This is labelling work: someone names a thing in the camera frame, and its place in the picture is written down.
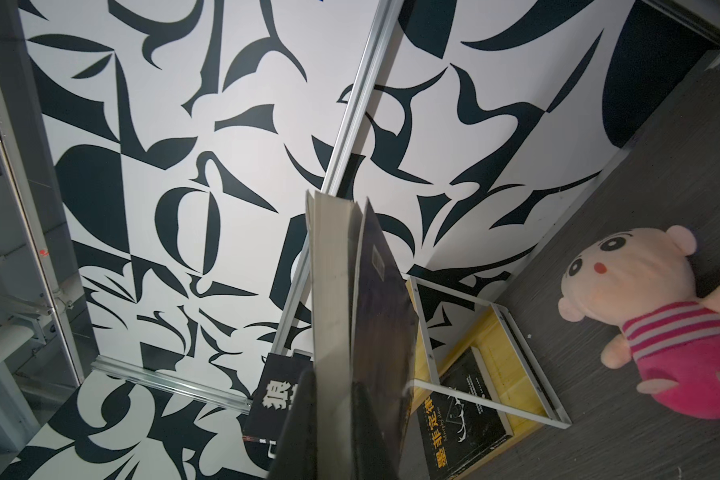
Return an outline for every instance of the plush toy's eye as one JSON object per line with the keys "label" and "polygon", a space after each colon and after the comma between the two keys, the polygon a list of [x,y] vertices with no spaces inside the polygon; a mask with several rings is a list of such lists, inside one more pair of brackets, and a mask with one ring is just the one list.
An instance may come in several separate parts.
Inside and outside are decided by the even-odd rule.
{"label": "plush toy's eye", "polygon": [[574,276],[578,274],[583,264],[584,262],[581,261],[581,258],[577,258],[576,260],[574,260],[574,262],[570,264],[570,268],[568,269],[568,275]]}
{"label": "plush toy's eye", "polygon": [[614,250],[618,250],[624,245],[626,245],[626,238],[624,238],[623,236],[615,236],[614,238],[600,245],[600,249],[603,252],[612,252]]}

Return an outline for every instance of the pink outfit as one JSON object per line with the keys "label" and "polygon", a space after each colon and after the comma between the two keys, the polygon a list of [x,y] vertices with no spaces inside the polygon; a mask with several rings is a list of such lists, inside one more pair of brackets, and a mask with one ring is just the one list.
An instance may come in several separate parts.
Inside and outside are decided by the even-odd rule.
{"label": "pink outfit", "polygon": [[629,320],[622,332],[643,380],[679,383],[653,398],[685,415],[720,418],[720,313],[671,303]]}

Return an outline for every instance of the plush toy's face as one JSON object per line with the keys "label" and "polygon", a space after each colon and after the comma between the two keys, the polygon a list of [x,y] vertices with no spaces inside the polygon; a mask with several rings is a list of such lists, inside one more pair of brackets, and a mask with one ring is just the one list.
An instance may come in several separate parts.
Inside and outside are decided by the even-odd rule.
{"label": "plush toy's face", "polygon": [[588,316],[622,326],[669,303],[695,299],[686,260],[695,250],[693,234],[682,226],[609,235],[568,265],[560,314],[574,322]]}

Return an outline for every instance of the yellow wooden board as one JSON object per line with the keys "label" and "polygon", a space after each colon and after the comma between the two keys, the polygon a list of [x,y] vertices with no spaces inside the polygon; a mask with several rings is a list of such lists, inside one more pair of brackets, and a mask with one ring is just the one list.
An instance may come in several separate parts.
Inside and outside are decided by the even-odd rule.
{"label": "yellow wooden board", "polygon": [[[522,408],[527,412],[538,415],[547,415],[533,384],[530,382],[528,375],[526,375],[520,363],[518,354],[515,353],[514,348],[512,348],[507,333],[501,327],[492,309],[489,309],[480,316],[461,341],[450,351],[448,356],[441,362],[438,362],[438,373],[442,376],[461,354],[471,346],[476,346],[480,350],[480,354],[485,361],[488,374],[496,387],[501,403]],[[424,346],[422,345],[421,331],[419,332],[418,342],[416,344],[414,376],[417,379],[429,380],[427,357],[424,353]],[[412,414],[424,402],[424,399],[427,398],[429,393],[429,390],[418,388],[414,390]],[[512,438],[470,466],[470,468],[459,475],[458,478],[462,478],[473,472],[541,427],[540,423],[526,418],[514,415],[507,415],[507,417],[514,432]]]}

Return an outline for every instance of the stuffed animal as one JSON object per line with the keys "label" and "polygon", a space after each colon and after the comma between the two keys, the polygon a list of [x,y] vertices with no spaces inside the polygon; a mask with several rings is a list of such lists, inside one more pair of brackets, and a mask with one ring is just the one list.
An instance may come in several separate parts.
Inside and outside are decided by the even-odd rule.
{"label": "stuffed animal", "polygon": [[696,296],[684,226],[635,228],[581,252],[563,275],[563,318],[585,316],[621,330],[600,356],[618,369],[634,360],[651,394],[676,412],[720,418],[720,286]]}

